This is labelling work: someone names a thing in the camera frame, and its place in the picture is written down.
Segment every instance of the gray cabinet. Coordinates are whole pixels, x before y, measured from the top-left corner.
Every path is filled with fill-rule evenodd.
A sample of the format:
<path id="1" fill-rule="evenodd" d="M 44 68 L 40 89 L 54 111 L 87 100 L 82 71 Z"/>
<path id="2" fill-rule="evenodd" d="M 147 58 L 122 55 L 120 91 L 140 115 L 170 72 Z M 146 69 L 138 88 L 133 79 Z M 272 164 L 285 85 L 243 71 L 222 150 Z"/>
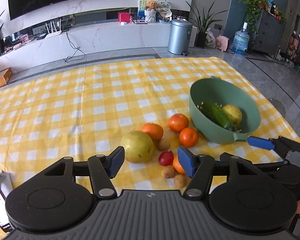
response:
<path id="1" fill-rule="evenodd" d="M 257 22 L 258 36 L 252 49 L 275 55 L 280 45 L 285 25 L 263 10 Z"/>

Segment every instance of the teddy bear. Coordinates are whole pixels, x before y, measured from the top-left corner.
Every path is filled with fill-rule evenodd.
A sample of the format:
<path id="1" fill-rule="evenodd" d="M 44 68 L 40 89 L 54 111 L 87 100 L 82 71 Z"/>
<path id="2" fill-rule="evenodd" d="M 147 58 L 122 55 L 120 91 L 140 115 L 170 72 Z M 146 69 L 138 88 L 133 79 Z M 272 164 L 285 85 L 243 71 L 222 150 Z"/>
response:
<path id="1" fill-rule="evenodd" d="M 147 0 L 146 5 L 143 6 L 143 8 L 147 11 L 155 11 L 157 7 L 159 7 L 159 4 L 157 4 L 154 0 Z"/>

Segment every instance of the basket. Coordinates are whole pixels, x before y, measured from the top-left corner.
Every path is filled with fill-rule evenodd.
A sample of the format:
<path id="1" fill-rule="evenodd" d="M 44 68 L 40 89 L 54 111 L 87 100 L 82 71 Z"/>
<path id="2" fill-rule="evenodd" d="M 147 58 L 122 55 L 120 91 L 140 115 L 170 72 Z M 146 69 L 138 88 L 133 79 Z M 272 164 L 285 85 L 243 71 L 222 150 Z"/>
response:
<path id="1" fill-rule="evenodd" d="M 190 88 L 189 111 L 194 126 L 211 142 L 229 144 L 246 141 L 258 129 L 261 116 L 256 103 L 240 88 L 219 78 L 205 78 L 194 82 Z M 202 102 L 218 105 L 235 105 L 242 112 L 242 121 L 237 127 L 240 133 L 232 132 L 208 119 L 197 106 Z"/>
<path id="2" fill-rule="evenodd" d="M 148 23 L 154 23 L 155 22 L 155 15 L 156 15 L 156 11 L 147 11 L 145 10 L 145 21 Z"/>

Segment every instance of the tv stand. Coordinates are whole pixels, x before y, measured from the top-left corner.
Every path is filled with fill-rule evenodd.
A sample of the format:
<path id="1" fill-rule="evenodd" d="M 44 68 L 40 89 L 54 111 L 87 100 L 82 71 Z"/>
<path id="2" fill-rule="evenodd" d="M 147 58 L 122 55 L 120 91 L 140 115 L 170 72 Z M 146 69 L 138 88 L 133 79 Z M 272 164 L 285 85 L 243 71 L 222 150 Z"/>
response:
<path id="1" fill-rule="evenodd" d="M 197 28 L 193 27 L 190 47 L 194 45 Z M 146 25 L 119 22 L 99 23 L 72 27 L 68 31 L 71 42 L 85 54 L 117 49 L 134 49 L 147 47 L 167 47 L 170 36 L 170 24 L 150 23 Z M 11 67 L 17 73 L 35 66 L 61 60 L 74 53 L 66 33 L 34 40 L 23 44 L 0 57 L 0 71 Z"/>

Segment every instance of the bottle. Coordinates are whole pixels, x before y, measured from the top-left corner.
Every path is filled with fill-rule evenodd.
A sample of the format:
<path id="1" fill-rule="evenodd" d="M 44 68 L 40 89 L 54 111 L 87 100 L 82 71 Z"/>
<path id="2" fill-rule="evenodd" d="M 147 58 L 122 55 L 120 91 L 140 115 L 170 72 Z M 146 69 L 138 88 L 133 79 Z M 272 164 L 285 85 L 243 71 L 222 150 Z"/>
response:
<path id="1" fill-rule="evenodd" d="M 238 54 L 243 55 L 248 48 L 250 36 L 247 32 L 248 23 L 243 24 L 243 29 L 237 31 L 232 42 L 231 49 Z"/>

